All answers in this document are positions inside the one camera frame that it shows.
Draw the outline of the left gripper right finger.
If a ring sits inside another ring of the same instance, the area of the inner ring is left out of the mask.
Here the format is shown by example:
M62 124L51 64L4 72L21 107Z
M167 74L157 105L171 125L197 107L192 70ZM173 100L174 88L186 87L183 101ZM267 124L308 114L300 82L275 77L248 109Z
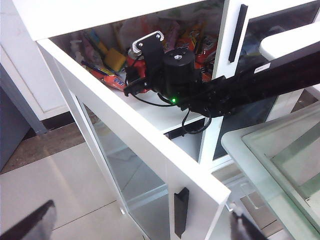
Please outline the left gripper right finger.
M268 238L244 215L239 207L232 208L230 217L232 240L267 240Z

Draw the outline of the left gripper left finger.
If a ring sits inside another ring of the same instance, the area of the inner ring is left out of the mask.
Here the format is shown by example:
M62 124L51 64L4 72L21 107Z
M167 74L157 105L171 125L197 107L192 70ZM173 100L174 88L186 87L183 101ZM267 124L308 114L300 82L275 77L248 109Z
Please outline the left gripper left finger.
M50 199L1 234L0 239L50 240L55 224L56 206Z

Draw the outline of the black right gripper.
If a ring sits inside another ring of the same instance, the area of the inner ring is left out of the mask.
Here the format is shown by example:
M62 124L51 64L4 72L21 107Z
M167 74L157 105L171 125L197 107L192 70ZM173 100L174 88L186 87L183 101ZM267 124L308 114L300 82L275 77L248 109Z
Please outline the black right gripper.
M145 61L145 77L141 77L135 67L126 67L125 88L126 97L129 94L146 93L148 86L156 93L166 93L166 80L163 72L157 72L162 67L164 34L160 30L149 33L131 44L131 49L137 55L142 54Z

